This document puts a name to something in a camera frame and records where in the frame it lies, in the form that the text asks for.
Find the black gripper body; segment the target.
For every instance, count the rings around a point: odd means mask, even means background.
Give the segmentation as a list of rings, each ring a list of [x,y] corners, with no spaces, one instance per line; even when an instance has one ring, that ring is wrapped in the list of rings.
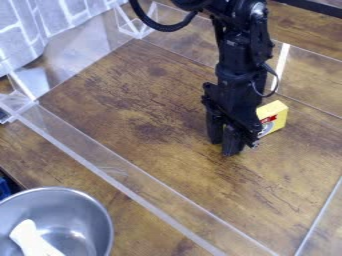
[[[204,84],[202,103],[206,113],[221,116],[224,129],[226,125],[238,129],[245,146],[253,147],[262,131],[257,107],[262,103],[268,69],[260,66],[250,71],[234,72],[218,64],[216,75],[218,83]]]

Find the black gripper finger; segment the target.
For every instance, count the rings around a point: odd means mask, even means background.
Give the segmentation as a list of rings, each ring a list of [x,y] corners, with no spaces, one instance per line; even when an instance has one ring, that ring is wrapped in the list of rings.
[[[224,120],[213,113],[206,113],[208,135],[213,144],[221,144],[224,140]]]
[[[222,153],[225,156],[237,155],[245,148],[242,133],[232,125],[226,125],[224,129]]]

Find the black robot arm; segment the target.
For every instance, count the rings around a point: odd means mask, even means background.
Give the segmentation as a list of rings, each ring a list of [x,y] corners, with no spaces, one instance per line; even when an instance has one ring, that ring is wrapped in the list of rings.
[[[256,147],[264,129],[257,115],[274,43],[268,30],[266,0],[173,0],[186,11],[206,12],[216,31],[220,60],[218,82],[204,84],[208,135],[222,146],[222,154],[234,156]]]

